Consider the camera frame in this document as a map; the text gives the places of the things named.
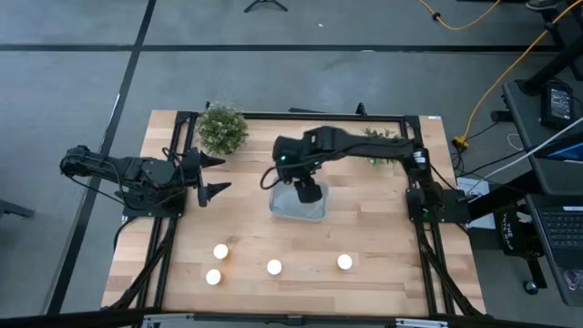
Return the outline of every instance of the yellow cable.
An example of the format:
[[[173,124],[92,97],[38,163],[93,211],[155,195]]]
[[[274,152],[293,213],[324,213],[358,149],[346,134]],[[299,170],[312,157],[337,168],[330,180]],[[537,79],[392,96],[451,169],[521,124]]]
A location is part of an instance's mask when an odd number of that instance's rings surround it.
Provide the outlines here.
[[[431,8],[431,7],[430,7],[428,4],[427,4],[427,2],[425,2],[424,0],[418,0],[418,1],[419,1],[419,2],[420,2],[422,5],[424,5],[424,6],[425,6],[425,8],[427,8],[427,10],[429,10],[429,12],[430,12],[432,15],[435,15],[435,11],[434,11],[434,10],[433,10],[433,9],[432,9],[432,8]],[[464,25],[464,26],[459,26],[459,27],[451,27],[451,26],[449,26],[448,24],[446,24],[446,23],[445,23],[445,22],[444,22],[444,21],[441,19],[441,17],[439,17],[439,16],[437,17],[437,21],[438,21],[438,22],[439,22],[441,25],[443,25],[444,27],[446,27],[446,28],[448,28],[448,29],[450,29],[450,30],[452,30],[452,31],[461,31],[461,30],[463,30],[463,29],[466,29],[466,28],[468,28],[469,26],[472,26],[472,25],[474,25],[475,23],[477,23],[477,22],[481,21],[481,20],[482,20],[482,18],[484,18],[484,17],[486,17],[488,14],[490,14],[490,12],[492,11],[492,9],[494,9],[494,7],[495,7],[495,6],[497,6],[497,5],[500,3],[500,1],[501,1],[501,0],[497,0],[497,1],[496,1],[496,2],[495,2],[493,5],[492,5],[492,6],[490,6],[490,8],[489,8],[488,10],[486,10],[486,12],[485,12],[485,13],[483,13],[481,16],[479,16],[479,17],[478,17],[478,18],[477,18],[477,19],[476,19],[474,22],[472,22],[472,23],[470,23],[470,24],[467,24],[467,25]]]
[[[563,18],[564,15],[566,15],[571,9],[573,9],[575,6],[579,5],[581,2],[583,2],[583,0],[577,0],[573,5],[570,5],[567,9],[565,9],[562,13],[560,13],[557,18],[555,18],[553,20],[553,24],[556,24],[561,18]],[[490,87],[485,94],[480,98],[480,101],[477,102],[476,106],[474,107],[474,110],[472,111],[472,114],[470,115],[470,119],[468,119],[467,121],[467,127],[465,128],[465,132],[464,135],[461,137],[457,137],[456,140],[458,141],[458,143],[460,143],[461,145],[465,144],[465,140],[467,139],[467,135],[470,133],[470,128],[472,127],[472,120],[474,119],[474,115],[477,112],[477,109],[480,107],[480,105],[482,105],[482,103],[484,102],[484,99],[486,99],[486,97],[488,96],[488,94],[490,92],[492,92],[492,90],[500,83],[500,81],[502,81],[502,79],[504,77],[506,77],[506,75],[508,74],[508,72],[510,72],[510,70],[512,70],[512,68],[514,68],[525,56],[527,56],[527,54],[530,52],[530,50],[532,50],[532,48],[540,41],[542,40],[543,37],[545,37],[548,34],[548,31],[545,30],[543,33],[540,34],[539,37],[537,37],[537,39],[535,40],[535,42],[532,43],[532,45],[530,45],[527,50],[509,67],[506,69],[506,71],[504,71],[504,73],[502,73],[502,75],[496,80],[496,82],[494,82],[494,84],[492,85],[492,87]]]

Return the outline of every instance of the white cable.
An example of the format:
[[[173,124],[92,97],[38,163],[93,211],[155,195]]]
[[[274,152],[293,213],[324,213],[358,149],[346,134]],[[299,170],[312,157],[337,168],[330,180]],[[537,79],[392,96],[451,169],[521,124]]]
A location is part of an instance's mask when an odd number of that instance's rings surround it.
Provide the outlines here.
[[[538,147],[536,147],[535,149],[530,150],[528,153],[524,154],[523,156],[521,156],[520,158],[514,160],[511,163],[506,164],[505,166],[503,166],[500,169],[495,170],[492,173],[489,173],[488,175],[486,175],[485,177],[483,177],[481,180],[479,180],[478,182],[476,182],[476,184],[474,186],[472,186],[472,188],[470,188],[470,190],[468,190],[465,194],[470,193],[480,182],[487,180],[488,178],[492,177],[493,175],[497,174],[500,171],[503,171],[505,169],[510,168],[511,166],[517,164],[519,161],[521,161],[522,159],[527,158],[528,156],[534,154],[535,152],[537,152],[539,149],[545,147],[549,142],[553,141],[554,139],[556,139],[558,136],[562,135],[563,133],[569,131],[571,128],[575,127],[580,121],[583,120],[583,117],[581,117],[580,119],[576,120],[575,122],[571,123],[571,125],[569,125],[566,128],[563,128],[562,130],[560,130],[556,135],[554,135],[553,137],[547,139],[547,141],[541,143],[540,145],[538,145]],[[474,198],[473,200],[468,201],[468,203],[471,203],[474,200],[477,200],[478,198]]]
[[[512,147],[513,149],[516,149],[518,151],[524,150],[524,148],[519,148],[519,147],[515,146],[512,143],[512,141],[510,141],[510,137],[519,137],[517,133],[510,133],[509,135],[506,136],[506,140],[508,141],[508,145],[510,145],[510,147]]]

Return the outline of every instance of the tea light candle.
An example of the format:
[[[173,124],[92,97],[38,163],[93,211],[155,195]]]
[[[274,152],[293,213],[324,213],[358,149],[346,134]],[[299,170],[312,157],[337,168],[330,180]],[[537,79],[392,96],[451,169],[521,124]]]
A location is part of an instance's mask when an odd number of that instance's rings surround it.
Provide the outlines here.
[[[212,253],[217,259],[222,260],[227,257],[227,254],[229,254],[229,249],[227,248],[227,245],[219,244],[215,246],[215,249],[212,251]]]
[[[348,254],[342,254],[338,257],[338,267],[342,270],[348,270],[353,267],[353,258]]]
[[[207,283],[209,285],[216,285],[220,282],[220,272],[217,269],[212,269],[207,272]]]
[[[271,260],[267,263],[267,272],[271,275],[278,275],[281,272],[281,262],[277,260]]]

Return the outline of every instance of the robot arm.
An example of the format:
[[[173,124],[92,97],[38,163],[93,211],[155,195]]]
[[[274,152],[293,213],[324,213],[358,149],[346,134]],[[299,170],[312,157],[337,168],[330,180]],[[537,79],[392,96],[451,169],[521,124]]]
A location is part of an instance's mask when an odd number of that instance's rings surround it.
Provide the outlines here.
[[[355,136],[341,128],[319,127],[305,131],[302,139],[277,137],[272,158],[283,183],[294,183],[300,202],[315,202],[322,197],[311,175],[323,162],[345,156],[396,159],[409,177],[419,184],[422,203],[442,207],[442,189],[433,180],[429,152],[410,139]]]
[[[120,185],[116,192],[132,210],[151,213],[156,207],[169,205],[183,195],[188,187],[197,189],[199,205],[207,206],[208,200],[230,184],[207,185],[202,183],[201,169],[224,163],[198,152],[196,148],[184,154],[179,164],[173,160],[124,157],[117,159],[91,152],[87,146],[77,146],[67,151],[60,163],[63,174],[72,178],[99,177]]]

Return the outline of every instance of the butcher block table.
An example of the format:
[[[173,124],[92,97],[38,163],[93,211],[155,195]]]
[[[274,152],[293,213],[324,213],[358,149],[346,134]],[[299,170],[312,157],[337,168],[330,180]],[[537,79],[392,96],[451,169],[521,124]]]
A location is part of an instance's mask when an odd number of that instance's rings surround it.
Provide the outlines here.
[[[165,159],[161,149],[170,143],[176,115],[176,111],[152,111],[140,156]],[[443,122],[439,117],[419,118],[432,163],[455,184]],[[393,135],[400,134],[398,123],[247,119],[247,124],[246,144],[234,154],[220,156],[227,160],[225,164],[203,170],[205,183],[232,182],[232,186],[207,208],[200,208],[196,191],[189,190],[187,208],[178,220],[162,310],[428,315],[419,248],[404,196],[408,181],[399,163],[374,167],[362,158],[326,162],[315,175],[330,186],[328,218],[320,223],[273,217],[268,208],[270,191],[259,184],[263,172],[274,164],[271,150],[278,136],[301,138],[304,130],[323,125],[353,134],[363,134],[367,127],[388,129]],[[184,138],[180,136],[178,149]],[[119,235],[103,305],[116,301],[142,269],[152,222],[153,218],[138,218]],[[467,235],[454,224],[440,224],[440,230],[450,275],[483,312]],[[212,252],[220,243],[230,251],[223,261]],[[347,272],[336,265],[343,253],[353,258]],[[267,273],[272,259],[281,261],[278,276]],[[220,284],[206,283],[211,269],[222,273]],[[441,286],[433,269],[432,273],[437,308],[443,313]],[[157,281],[154,271],[147,306],[153,303]]]

